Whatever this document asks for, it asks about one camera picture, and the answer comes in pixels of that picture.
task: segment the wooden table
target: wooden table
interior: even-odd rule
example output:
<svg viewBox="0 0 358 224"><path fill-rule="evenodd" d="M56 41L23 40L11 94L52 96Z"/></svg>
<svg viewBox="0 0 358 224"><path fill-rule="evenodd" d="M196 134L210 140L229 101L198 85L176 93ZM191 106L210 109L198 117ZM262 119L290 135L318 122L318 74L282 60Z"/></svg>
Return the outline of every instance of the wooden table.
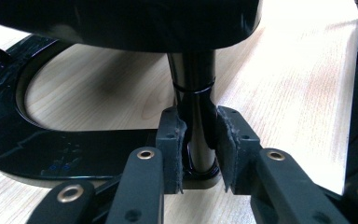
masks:
<svg viewBox="0 0 358 224"><path fill-rule="evenodd" d="M25 33L0 27L7 49ZM217 51L216 99L239 110L263 147L292 154L317 184L340 193L351 115L358 12L352 0L265 0L255 33ZM172 105L163 54L74 46L28 90L29 113L61 130L157 128ZM0 223L24 223L48 189L0 173ZM207 190L165 196L166 223L253 223L249 197Z"/></svg>

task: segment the black object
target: black object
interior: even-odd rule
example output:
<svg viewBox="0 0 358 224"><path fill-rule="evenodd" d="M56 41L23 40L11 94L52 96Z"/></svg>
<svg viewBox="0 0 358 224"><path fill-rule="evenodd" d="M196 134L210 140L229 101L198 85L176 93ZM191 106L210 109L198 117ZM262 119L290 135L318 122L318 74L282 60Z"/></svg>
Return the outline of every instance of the black object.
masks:
<svg viewBox="0 0 358 224"><path fill-rule="evenodd" d="M153 52L221 49L257 27L261 0L0 0L0 24L72 43Z"/></svg>
<svg viewBox="0 0 358 224"><path fill-rule="evenodd" d="M163 187L161 152L141 147L130 154L121 177L97 189L85 180L57 186L27 223L162 223Z"/></svg>

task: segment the glossy black surface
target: glossy black surface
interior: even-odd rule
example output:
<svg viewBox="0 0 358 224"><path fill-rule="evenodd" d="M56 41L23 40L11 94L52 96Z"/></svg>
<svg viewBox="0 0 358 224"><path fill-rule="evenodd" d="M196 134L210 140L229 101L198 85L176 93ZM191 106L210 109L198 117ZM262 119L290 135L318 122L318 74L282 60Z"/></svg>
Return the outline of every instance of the glossy black surface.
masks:
<svg viewBox="0 0 358 224"><path fill-rule="evenodd" d="M154 52L225 48L257 27L262 0L0 0L0 24L73 43Z"/></svg>
<svg viewBox="0 0 358 224"><path fill-rule="evenodd" d="M42 128L26 116L23 96L36 71L70 47L29 36L8 50L0 66L0 170L18 176L111 178L120 175L130 153L153 146L156 130L59 132Z"/></svg>

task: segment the curved black frame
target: curved black frame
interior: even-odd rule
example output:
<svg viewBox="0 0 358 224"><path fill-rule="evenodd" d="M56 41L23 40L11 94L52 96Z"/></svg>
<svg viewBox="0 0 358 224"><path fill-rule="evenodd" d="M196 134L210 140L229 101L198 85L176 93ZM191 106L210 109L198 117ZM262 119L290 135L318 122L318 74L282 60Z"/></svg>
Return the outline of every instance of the curved black frame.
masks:
<svg viewBox="0 0 358 224"><path fill-rule="evenodd" d="M23 97L29 82L70 46L30 35L7 51L10 62L0 64L0 171L33 179L109 179L122 173L137 147L155 145L157 130L62 132L27 116Z"/></svg>

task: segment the light wood surface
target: light wood surface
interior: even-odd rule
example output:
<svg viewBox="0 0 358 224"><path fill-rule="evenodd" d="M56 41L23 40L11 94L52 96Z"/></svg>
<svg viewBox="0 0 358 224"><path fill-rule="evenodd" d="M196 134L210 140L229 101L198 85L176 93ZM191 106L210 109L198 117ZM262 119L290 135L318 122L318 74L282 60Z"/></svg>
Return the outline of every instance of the light wood surface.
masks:
<svg viewBox="0 0 358 224"><path fill-rule="evenodd" d="M27 34L0 27L7 49ZM352 0L265 0L247 40L217 51L219 105L239 110L263 147L292 154L340 193L351 115L358 12ZM74 46L39 73L29 113L60 130L157 128L172 105L165 55ZM0 173L0 223L24 223L48 189ZM253 223L246 196L212 189L165 196L166 223Z"/></svg>

